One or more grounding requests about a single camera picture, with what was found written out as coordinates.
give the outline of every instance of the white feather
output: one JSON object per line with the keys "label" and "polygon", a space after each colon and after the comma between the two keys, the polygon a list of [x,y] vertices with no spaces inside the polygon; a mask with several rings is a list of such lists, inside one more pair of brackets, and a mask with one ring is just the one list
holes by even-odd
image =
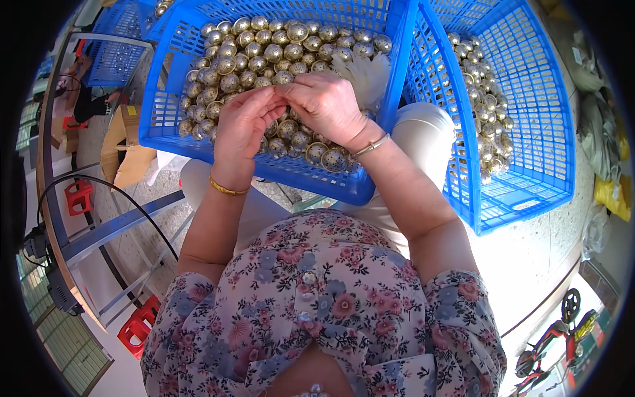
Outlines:
{"label": "white feather", "polygon": [[368,58],[353,54],[351,62],[333,57],[333,68],[340,77],[351,82],[360,109],[379,110],[390,78],[391,65],[384,54]]}

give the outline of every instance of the red plastic stool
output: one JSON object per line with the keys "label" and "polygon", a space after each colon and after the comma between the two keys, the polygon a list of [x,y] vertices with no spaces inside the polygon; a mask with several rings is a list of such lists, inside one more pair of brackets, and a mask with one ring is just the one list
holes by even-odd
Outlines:
{"label": "red plastic stool", "polygon": [[81,124],[69,126],[69,123],[71,121],[75,121],[75,117],[73,116],[64,117],[62,121],[62,128],[64,130],[82,130],[83,128],[88,128],[88,120],[86,120],[85,122]]}
{"label": "red plastic stool", "polygon": [[[132,313],[128,321],[121,327],[119,334],[117,334],[117,338],[119,338],[121,343],[126,346],[137,360],[141,360],[141,355],[144,353],[145,340],[148,338],[148,334],[150,334],[150,327],[144,323],[144,320],[147,320],[150,325],[154,326],[160,307],[161,303],[159,298],[155,295],[151,296],[141,309],[136,309]],[[133,344],[132,337],[136,337],[140,343],[138,345]]]}
{"label": "red plastic stool", "polygon": [[[77,190],[71,192],[70,190],[73,187],[77,187]],[[79,215],[80,213],[92,210],[93,207],[90,205],[90,194],[92,192],[93,186],[86,179],[80,179],[64,189],[64,193],[66,193],[66,203],[69,206],[69,214]],[[83,208],[79,211],[75,211],[73,207],[78,204],[81,204]]]}

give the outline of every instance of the woman's right hand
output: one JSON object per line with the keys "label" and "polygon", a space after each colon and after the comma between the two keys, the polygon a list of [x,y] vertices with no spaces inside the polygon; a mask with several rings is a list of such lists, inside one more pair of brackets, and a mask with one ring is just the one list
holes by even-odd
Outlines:
{"label": "woman's right hand", "polygon": [[375,124],[359,111],[348,80],[327,72],[299,74],[294,83],[274,86],[276,94],[289,101],[302,123],[355,153],[377,139],[366,137]]}

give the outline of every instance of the floral blouse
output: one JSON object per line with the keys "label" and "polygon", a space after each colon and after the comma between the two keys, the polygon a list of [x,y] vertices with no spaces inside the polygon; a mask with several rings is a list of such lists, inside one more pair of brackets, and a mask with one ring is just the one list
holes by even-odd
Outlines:
{"label": "floral blouse", "polygon": [[507,362],[483,280],[422,286],[372,225],[336,210],[263,231],[218,285],[170,285],[141,367],[150,396],[258,396],[313,341],[355,396],[496,396]]}

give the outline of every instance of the blue plastic basket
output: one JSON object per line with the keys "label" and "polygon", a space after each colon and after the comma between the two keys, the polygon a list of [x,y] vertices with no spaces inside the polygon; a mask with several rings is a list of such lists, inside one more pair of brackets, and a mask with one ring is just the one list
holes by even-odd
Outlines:
{"label": "blue plastic basket", "polygon": [[[420,0],[418,6],[404,97],[409,103],[437,104],[455,120],[454,168],[459,177],[448,167],[447,200],[478,236],[571,200],[575,134],[568,96],[553,49],[529,5],[524,0],[431,3]],[[424,16],[430,13],[438,19],[426,24]],[[481,49],[508,99],[507,113],[516,121],[510,133],[510,170],[489,185],[480,183],[470,102],[446,31],[481,38]]]}
{"label": "blue plastic basket", "polygon": [[[390,130],[403,90],[416,3],[394,0],[368,6],[363,2],[366,3],[364,0],[314,1],[308,5],[295,1],[253,3],[246,0],[225,0],[224,3],[219,3],[186,0],[178,6],[170,7],[174,10],[156,48],[145,85],[139,142],[147,147],[213,162],[213,147],[207,140],[180,138],[177,133],[178,121],[185,117],[178,109],[178,100],[185,92],[185,74],[192,68],[193,61],[204,54],[204,39],[200,36],[200,27],[203,24],[255,15],[265,15],[267,18],[315,19],[338,25],[364,27],[390,36],[393,42],[391,83],[384,97],[382,111],[378,115],[378,122],[384,128],[390,127],[387,128]],[[406,51],[400,51],[401,47],[405,47]],[[159,81],[164,64],[170,65],[165,84]],[[268,154],[257,155],[255,161],[255,173],[259,177],[354,205],[367,203],[375,190],[372,179],[365,171],[355,175],[330,173],[310,166],[304,159],[273,160]]]}
{"label": "blue plastic basket", "polygon": [[[111,8],[102,10],[93,32],[141,39],[137,12],[134,0],[119,0]],[[91,43],[87,55],[93,60],[93,66],[84,80],[89,87],[125,84],[144,53],[144,47],[134,44],[108,40],[92,40]]]}
{"label": "blue plastic basket", "polygon": [[141,38],[146,41],[159,42],[163,36],[174,7],[182,0],[175,0],[160,18],[154,14],[155,5],[158,0],[138,0],[139,24],[141,27]]}

